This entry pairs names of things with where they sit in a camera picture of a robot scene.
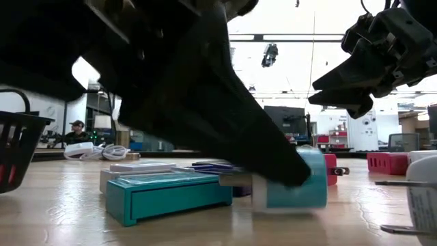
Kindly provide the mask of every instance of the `person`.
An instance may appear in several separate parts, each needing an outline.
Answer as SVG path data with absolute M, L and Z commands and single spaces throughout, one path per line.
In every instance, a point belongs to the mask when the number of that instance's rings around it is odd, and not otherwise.
M 68 133 L 65 137 L 67 144 L 79 144 L 89 141 L 88 134 L 83 131 L 84 123 L 77 120 L 71 124 L 71 133 Z

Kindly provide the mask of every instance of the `teal drawer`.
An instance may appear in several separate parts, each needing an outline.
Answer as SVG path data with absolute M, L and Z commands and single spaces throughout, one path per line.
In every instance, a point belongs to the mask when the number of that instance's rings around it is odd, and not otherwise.
M 134 191 L 131 194 L 131 219 L 141 219 L 213 204 L 232 203 L 231 187 L 218 182 L 169 189 Z

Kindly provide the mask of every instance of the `cap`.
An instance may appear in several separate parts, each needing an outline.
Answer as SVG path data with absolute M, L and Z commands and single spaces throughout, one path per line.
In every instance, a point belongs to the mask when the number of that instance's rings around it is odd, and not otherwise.
M 71 122 L 70 123 L 71 125 L 73 125 L 73 126 L 80 126 L 80 127 L 84 127 L 84 123 L 82 122 L 82 121 L 80 121 L 80 120 L 76 120 L 75 122 Z

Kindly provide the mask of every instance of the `workbench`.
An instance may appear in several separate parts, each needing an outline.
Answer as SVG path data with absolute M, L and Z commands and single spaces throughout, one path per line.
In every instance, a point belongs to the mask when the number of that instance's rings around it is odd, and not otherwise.
M 185 166 L 200 160 L 170 161 Z M 22 186 L 0 195 L 0 245 L 419 245 L 413 236 L 379 229 L 380 224 L 411 225 L 406 192 L 374 185 L 375 180 L 403 177 L 369 174 L 366 160 L 338 160 L 350 175 L 329 187 L 328 207 L 313 216 L 254 215 L 250 198 L 244 197 L 232 206 L 139 221 L 131 228 L 122 227 L 104 208 L 99 175 L 110 163 L 32 163 Z

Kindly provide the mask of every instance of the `teal plastic box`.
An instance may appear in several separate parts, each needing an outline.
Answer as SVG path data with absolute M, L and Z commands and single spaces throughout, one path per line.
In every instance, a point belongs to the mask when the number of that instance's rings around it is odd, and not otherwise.
M 107 212 L 123 226 L 138 219 L 213 204 L 232 204 L 232 187 L 219 177 L 198 173 L 150 174 L 107 183 Z

